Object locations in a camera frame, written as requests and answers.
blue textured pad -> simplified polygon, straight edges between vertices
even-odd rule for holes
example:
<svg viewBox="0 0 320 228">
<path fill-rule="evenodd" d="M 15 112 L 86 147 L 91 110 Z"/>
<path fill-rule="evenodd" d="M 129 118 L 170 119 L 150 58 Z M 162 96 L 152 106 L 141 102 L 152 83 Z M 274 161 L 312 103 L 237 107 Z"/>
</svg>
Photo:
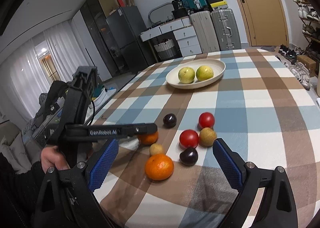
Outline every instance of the blue textured pad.
<svg viewBox="0 0 320 228">
<path fill-rule="evenodd" d="M 118 152 L 119 143 L 118 140 L 114 139 L 111 141 L 110 145 L 106 148 L 106 150 L 90 172 L 90 181 L 88 187 L 92 193 L 95 189 L 101 187 L 104 179 L 109 172 L 109 169 L 113 164 L 113 161 L 118 155 Z"/>
<path fill-rule="evenodd" d="M 218 140 L 213 143 L 213 154 L 232 189 L 242 191 L 242 175 L 236 164 Z"/>
</svg>

white sheer curtain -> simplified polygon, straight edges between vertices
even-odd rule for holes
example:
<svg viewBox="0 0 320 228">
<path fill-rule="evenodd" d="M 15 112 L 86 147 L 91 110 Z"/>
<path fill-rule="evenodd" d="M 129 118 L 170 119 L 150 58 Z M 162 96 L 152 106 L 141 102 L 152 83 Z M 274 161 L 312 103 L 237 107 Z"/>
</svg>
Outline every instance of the white sheer curtain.
<svg viewBox="0 0 320 228">
<path fill-rule="evenodd" d="M 15 50 L 0 66 L 0 85 L 19 114 L 32 119 L 40 108 L 39 95 L 50 85 L 42 71 L 32 39 Z"/>
<path fill-rule="evenodd" d="M 88 62 L 76 40 L 68 21 L 45 30 L 47 42 L 53 62 L 62 81 L 72 81 L 72 75 L 79 66 L 88 66 Z"/>
</svg>

gray suitcase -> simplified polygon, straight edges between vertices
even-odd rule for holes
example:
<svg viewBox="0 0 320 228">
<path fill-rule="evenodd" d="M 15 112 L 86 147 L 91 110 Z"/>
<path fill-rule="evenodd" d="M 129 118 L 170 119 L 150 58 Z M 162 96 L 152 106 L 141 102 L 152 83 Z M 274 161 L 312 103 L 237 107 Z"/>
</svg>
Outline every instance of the gray suitcase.
<svg viewBox="0 0 320 228">
<path fill-rule="evenodd" d="M 239 31 L 232 9 L 220 9 L 211 12 L 221 51 L 241 49 Z"/>
<path fill-rule="evenodd" d="M 190 19 L 196 31 L 202 53 L 220 51 L 210 12 L 202 11 L 192 14 Z"/>
</svg>

white oval plate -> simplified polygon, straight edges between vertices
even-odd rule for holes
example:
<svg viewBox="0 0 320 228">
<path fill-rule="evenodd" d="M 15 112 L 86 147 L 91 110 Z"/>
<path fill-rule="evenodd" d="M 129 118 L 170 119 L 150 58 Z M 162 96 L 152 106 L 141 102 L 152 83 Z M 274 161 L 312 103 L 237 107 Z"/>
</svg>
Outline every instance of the white oval plate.
<svg viewBox="0 0 320 228">
<path fill-rule="evenodd" d="M 180 82 L 178 78 L 178 73 L 179 70 L 182 69 L 183 67 L 191 67 L 192 69 L 197 71 L 197 69 L 202 66 L 206 65 L 209 66 L 213 69 L 213 77 L 205 80 L 205 81 L 198 81 L 197 77 L 195 77 L 195 80 L 193 83 L 189 84 L 183 84 Z M 216 59 L 199 59 L 199 60 L 194 60 L 191 62 L 187 62 L 185 64 L 181 64 L 178 67 L 172 69 L 166 76 L 166 81 L 168 84 L 171 86 L 178 88 L 178 89 L 197 89 L 201 88 L 204 86 L 207 86 L 211 83 L 214 83 L 218 79 L 220 79 L 226 69 L 226 64 L 222 61 L 216 60 Z"/>
</svg>

drawer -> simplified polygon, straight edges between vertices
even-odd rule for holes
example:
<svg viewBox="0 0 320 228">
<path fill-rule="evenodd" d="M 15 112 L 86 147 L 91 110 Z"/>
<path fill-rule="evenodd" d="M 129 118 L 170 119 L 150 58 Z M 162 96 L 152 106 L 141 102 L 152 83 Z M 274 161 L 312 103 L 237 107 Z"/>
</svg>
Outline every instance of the drawer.
<svg viewBox="0 0 320 228">
<path fill-rule="evenodd" d="M 191 25 L 189 17 L 181 18 L 181 20 L 182 20 L 182 23 L 183 23 L 184 27 Z"/>
<path fill-rule="evenodd" d="M 180 48 L 184 48 L 184 47 L 198 45 L 199 41 L 197 36 L 191 36 L 185 39 L 178 40 L 178 44 Z"/>
<path fill-rule="evenodd" d="M 160 28 L 159 26 L 155 27 L 155 28 L 152 28 L 150 30 L 147 30 L 145 32 L 143 32 L 140 37 L 141 37 L 141 40 L 142 42 L 146 41 L 146 40 L 149 40 L 153 37 L 157 37 L 159 35 L 162 35 L 161 31 L 160 31 Z"/>
<path fill-rule="evenodd" d="M 193 26 L 182 28 L 180 30 L 174 31 L 174 36 L 177 40 L 188 38 L 196 35 L 196 31 Z"/>
<path fill-rule="evenodd" d="M 183 57 L 202 53 L 200 45 L 180 48 Z"/>
<path fill-rule="evenodd" d="M 165 34 L 167 32 L 171 32 L 171 31 L 177 30 L 177 29 L 182 28 L 182 27 L 183 27 L 182 20 L 179 19 L 179 20 L 175 20 L 175 21 L 172 21 L 170 23 L 161 25 L 160 26 L 160 30 L 161 30 L 161 32 L 163 34 Z"/>
</svg>

